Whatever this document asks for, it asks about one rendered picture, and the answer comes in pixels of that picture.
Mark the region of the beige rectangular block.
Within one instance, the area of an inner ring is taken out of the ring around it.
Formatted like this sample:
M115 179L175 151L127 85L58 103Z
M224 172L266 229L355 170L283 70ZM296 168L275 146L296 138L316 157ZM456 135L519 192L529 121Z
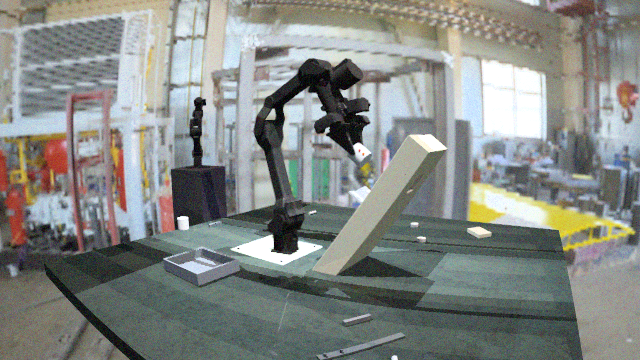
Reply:
M471 235L474 235L477 238L491 237L491 233L492 233L481 227L468 228L467 232L470 233Z

